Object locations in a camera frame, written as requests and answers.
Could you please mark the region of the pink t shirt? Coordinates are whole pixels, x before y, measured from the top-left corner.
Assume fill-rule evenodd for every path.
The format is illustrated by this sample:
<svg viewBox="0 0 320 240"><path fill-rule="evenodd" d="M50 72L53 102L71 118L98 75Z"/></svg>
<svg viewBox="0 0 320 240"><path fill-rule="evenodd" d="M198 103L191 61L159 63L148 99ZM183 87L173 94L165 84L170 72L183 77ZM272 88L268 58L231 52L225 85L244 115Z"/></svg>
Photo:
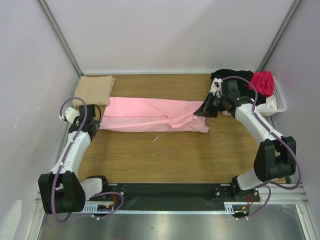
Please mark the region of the pink t shirt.
<svg viewBox="0 0 320 240"><path fill-rule="evenodd" d="M200 101L137 97L111 97L105 107L101 130L207 133L205 118L194 115Z"/></svg>

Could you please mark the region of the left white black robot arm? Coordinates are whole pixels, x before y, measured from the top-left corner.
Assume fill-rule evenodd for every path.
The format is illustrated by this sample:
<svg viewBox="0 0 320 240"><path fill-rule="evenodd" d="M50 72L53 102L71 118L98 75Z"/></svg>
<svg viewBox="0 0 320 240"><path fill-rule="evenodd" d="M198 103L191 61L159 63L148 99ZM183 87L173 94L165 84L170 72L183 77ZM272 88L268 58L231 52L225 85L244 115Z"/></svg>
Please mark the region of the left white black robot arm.
<svg viewBox="0 0 320 240"><path fill-rule="evenodd" d="M84 153L100 128L95 104L81 105L78 110L67 108L63 116L71 122L66 145L49 173L41 174L38 187L46 214L81 212L86 201L105 200L110 186L104 175L87 177L80 182L77 175Z"/></svg>

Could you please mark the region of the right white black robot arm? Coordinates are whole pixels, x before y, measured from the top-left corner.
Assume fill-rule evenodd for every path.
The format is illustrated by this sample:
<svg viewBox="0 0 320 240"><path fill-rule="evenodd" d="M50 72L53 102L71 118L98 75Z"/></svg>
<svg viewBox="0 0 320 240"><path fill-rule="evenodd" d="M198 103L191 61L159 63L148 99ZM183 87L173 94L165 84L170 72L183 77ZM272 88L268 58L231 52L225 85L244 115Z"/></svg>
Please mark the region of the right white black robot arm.
<svg viewBox="0 0 320 240"><path fill-rule="evenodd" d="M230 184L230 196L242 201L250 190L272 183L275 179L286 178L296 172L296 141L275 130L256 110L256 99L241 95L238 80L240 76L222 79L221 90L209 93L195 116L216 118L219 112L228 112L242 123L253 136L259 147L252 170L236 176Z"/></svg>

